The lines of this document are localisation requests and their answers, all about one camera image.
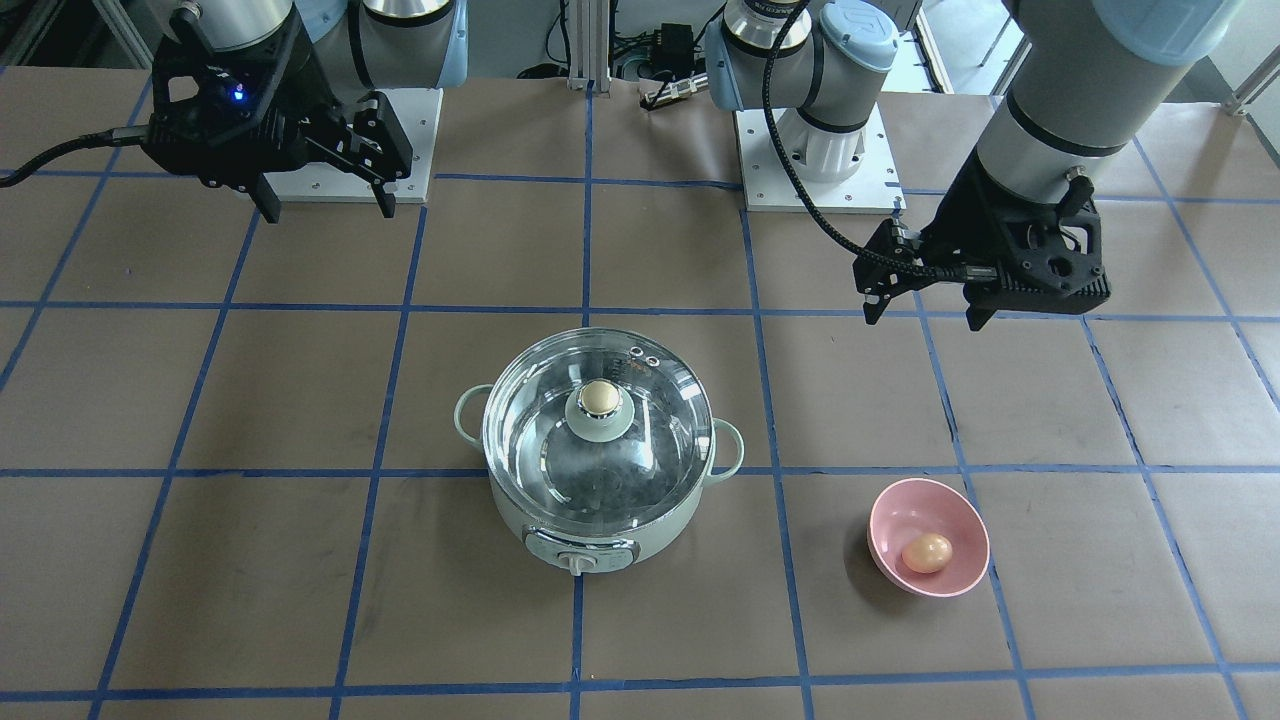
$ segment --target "beige knob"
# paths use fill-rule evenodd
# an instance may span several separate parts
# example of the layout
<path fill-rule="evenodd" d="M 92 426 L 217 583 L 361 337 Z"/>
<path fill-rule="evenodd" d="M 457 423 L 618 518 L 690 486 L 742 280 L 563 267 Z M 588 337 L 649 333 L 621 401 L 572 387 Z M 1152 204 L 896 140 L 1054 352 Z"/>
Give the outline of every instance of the beige knob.
<path fill-rule="evenodd" d="M 582 388 L 577 402 L 588 415 L 604 418 L 622 405 L 622 393 L 609 380 L 591 380 Z"/>

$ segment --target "blue joint cap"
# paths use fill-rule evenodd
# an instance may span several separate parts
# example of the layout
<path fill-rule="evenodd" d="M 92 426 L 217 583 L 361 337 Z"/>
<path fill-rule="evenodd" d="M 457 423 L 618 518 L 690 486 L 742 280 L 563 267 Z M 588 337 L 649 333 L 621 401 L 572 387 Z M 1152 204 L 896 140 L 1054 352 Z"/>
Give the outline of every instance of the blue joint cap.
<path fill-rule="evenodd" d="M 850 60 L 878 73 L 887 73 L 897 56 L 897 26 L 893 19 L 863 0 L 832 0 L 822 8 L 818 27 Z"/>

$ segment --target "tiled surface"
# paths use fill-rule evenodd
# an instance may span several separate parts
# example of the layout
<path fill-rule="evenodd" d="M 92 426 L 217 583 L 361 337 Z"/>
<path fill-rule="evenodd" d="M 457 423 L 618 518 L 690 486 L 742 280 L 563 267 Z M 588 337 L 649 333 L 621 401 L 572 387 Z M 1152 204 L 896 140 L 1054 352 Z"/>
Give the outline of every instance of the tiled surface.
<path fill-rule="evenodd" d="M 44 146 L 9 109 L 50 87 L 123 115 L 95 126 L 141 87 L 40 72 L 0 76 L 3 152 Z M 1140 140 L 1171 202 L 1137 146 L 1100 182 L 1112 302 L 970 334 L 959 287 L 865 325 L 805 218 L 744 223 L 728 117 L 635 92 L 449 91 L 430 213 L 392 222 L 253 225 L 189 178 L 84 169 L 108 154 L 0 192 L 0 717 L 1268 717 L 1280 607 L 1249 553 L 1277 550 L 1242 525 L 1280 510 L 1280 188 L 1251 129 L 1162 109 Z M 919 228 L 991 105 L 882 106 Z M 748 468 L 666 551 L 575 583 L 449 415 L 582 323 L 686 357 Z M 961 598 L 865 551 L 908 475 L 987 519 L 998 574 Z"/>
<path fill-rule="evenodd" d="M 1036 717 L 1044 720 L 1235 716 L 1226 685 L 1219 675 L 1034 680 L 1032 697 L 1036 700 Z"/>
<path fill-rule="evenodd" d="M 1014 683 L 823 687 L 813 691 L 817 720 L 1021 720 Z"/>
<path fill-rule="evenodd" d="M 974 484 L 1028 667 L 1212 660 L 1140 477 Z"/>
<path fill-rule="evenodd" d="M 1280 553 L 1280 474 L 1156 475 L 1187 569 L 1217 629 L 1222 656 L 1266 662 L 1280 647 L 1280 578 L 1258 571 Z"/>

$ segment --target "cooking pot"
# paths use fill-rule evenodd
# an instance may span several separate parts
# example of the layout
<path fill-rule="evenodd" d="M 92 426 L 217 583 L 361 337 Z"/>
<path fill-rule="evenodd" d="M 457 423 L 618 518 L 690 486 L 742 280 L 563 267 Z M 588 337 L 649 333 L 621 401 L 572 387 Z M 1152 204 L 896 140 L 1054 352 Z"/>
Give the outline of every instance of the cooking pot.
<path fill-rule="evenodd" d="M 462 410 L 485 393 L 476 438 Z M 742 466 L 742 434 L 712 416 L 694 372 L 662 345 L 609 328 L 539 341 L 495 383 L 462 393 L 453 427 L 484 452 L 511 532 L 573 575 L 652 557 L 685 529 L 703 489 Z M 712 473 L 719 432 L 737 455 Z"/>

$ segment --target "white mounting plate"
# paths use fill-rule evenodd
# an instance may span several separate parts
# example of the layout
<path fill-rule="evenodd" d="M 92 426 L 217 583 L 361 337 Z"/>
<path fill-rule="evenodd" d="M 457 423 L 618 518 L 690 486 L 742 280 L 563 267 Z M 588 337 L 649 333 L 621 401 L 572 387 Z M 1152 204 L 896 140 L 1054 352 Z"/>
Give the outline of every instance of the white mounting plate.
<path fill-rule="evenodd" d="M 774 110 L 774 119 L 782 110 Z M 746 209 L 764 213 L 803 213 L 804 205 L 791 187 L 782 163 L 778 161 L 764 124 L 764 110 L 733 113 L 737 124 L 737 152 L 742 160 L 742 192 Z M 805 190 L 814 205 L 823 213 L 865 213 L 887 215 L 906 208 L 906 197 L 899 184 L 897 167 L 884 137 L 884 120 L 879 106 L 872 108 L 867 118 L 863 138 L 865 150 L 861 167 L 849 179 L 840 183 L 805 181 Z"/>
<path fill-rule="evenodd" d="M 396 183 L 392 195 L 397 202 L 422 205 L 431 178 L 435 129 L 440 123 L 444 91 L 412 87 L 383 92 L 390 99 L 396 117 L 413 146 L 413 169 Z M 375 202 L 369 183 L 325 163 L 311 163 L 292 173 L 268 173 L 266 179 L 284 202 Z"/>

